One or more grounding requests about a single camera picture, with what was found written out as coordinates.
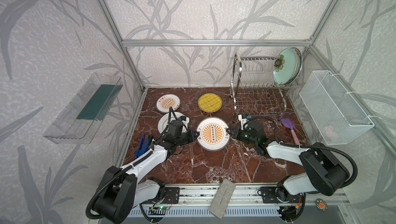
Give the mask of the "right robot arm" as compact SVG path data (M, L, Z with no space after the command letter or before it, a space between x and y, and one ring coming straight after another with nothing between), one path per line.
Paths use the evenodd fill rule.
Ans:
M305 170L299 175L284 178L276 186L278 201L288 203L292 196L299 200L295 206L279 209L280 218L285 223L291 224L302 215L307 194L332 196L356 180L358 167L347 153L322 143L304 145L281 141L276 121L268 116L239 115L238 118L239 127L226 129L232 139L253 144L261 156L293 162Z

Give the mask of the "dark green rimmed white plate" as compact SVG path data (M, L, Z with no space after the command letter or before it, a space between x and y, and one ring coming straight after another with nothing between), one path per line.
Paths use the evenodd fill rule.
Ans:
M302 58L302 53L298 48L292 47L292 50L294 50L294 52L297 56L297 64L296 64L295 72L292 77L292 81L294 81L298 77L298 75L300 74L300 71L302 69L303 58Z

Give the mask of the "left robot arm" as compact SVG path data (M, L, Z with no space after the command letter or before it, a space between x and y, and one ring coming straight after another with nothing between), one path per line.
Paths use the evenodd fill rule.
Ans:
M164 198L161 180L141 180L156 166L175 154L178 147L193 143L199 132L188 128L189 118L177 117L169 109L168 124L157 139L149 142L149 149L122 167L109 167L90 201L85 214L88 219L105 218L114 224L122 223L131 210L145 201Z

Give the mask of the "yellow green woven plate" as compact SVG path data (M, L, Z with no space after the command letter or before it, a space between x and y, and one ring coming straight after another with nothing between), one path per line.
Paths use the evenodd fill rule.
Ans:
M200 110L206 113L214 113L220 110L223 106L222 99L213 93L202 95L198 100Z

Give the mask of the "light green flower plate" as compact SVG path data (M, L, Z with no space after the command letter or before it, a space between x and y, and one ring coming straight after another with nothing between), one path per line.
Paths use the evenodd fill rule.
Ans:
M297 64L297 56L292 48L284 49L274 63L273 78L276 84L292 83L292 77Z

